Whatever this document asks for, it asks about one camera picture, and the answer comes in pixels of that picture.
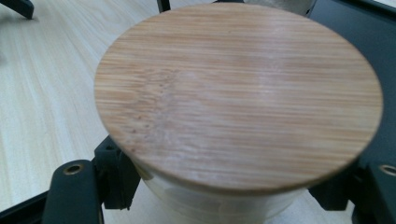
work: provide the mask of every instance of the wooden table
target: wooden table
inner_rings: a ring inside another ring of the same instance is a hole
[[[171,1],[173,8],[210,1]],[[33,21],[0,7],[0,210],[48,189],[61,164],[93,157],[107,135],[93,77],[110,44],[157,14],[155,1],[35,1]],[[269,223],[351,223],[305,193]],[[140,185],[131,211],[105,210],[106,223],[166,223]]]

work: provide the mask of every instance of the light wood surface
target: light wood surface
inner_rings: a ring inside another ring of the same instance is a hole
[[[171,0],[173,8],[204,0]],[[107,132],[93,100],[93,77],[110,44],[158,13],[151,0],[35,0],[27,21],[0,6],[0,211],[47,190],[53,171],[90,160]],[[305,193],[270,224],[350,224]],[[105,210],[106,223],[171,224],[140,185],[130,211]]]
[[[343,38],[268,7],[184,7],[143,21],[100,62],[100,116],[134,160],[189,188],[267,194],[344,168],[382,95]]]

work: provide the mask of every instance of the round wooden lid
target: round wooden lid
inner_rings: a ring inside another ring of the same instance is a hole
[[[99,64],[95,98],[134,162],[232,194],[335,174],[371,141],[382,113],[373,69],[345,39],[289,12],[225,3],[127,31]]]

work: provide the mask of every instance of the container with wooden lid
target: container with wooden lid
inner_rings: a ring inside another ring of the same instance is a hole
[[[138,23],[100,62],[111,137],[180,223],[262,223],[347,167],[382,113],[376,75],[333,31],[243,4]]]

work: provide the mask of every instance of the bamboo lid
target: bamboo lid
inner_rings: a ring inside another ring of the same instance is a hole
[[[289,12],[225,3],[128,30],[98,66],[95,99],[134,162],[232,194],[330,177],[364,150],[382,113],[377,77],[345,39]]]

